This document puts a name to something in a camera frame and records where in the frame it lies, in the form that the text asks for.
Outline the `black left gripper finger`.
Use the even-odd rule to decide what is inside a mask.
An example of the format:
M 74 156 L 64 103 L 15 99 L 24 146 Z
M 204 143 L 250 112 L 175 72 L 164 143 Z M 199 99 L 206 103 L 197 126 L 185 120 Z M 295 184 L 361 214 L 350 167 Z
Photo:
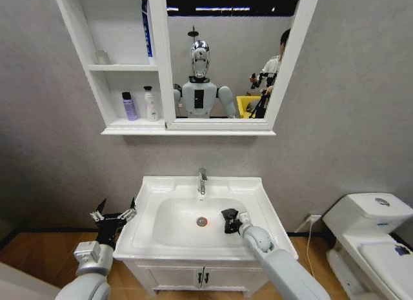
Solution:
M 128 223 L 131 219 L 133 219 L 136 216 L 136 214 L 137 214 L 136 202 L 135 202 L 135 199 L 132 198 L 132 201 L 130 203 L 130 208 L 128 210 L 125 210 L 123 213 L 119 214 L 117 218 L 124 223 Z
M 104 215 L 103 215 L 103 209 L 105 207 L 106 204 L 106 199 L 103 199 L 97 206 L 97 208 L 90 213 L 91 218 L 94 221 L 102 221 L 105 219 Z

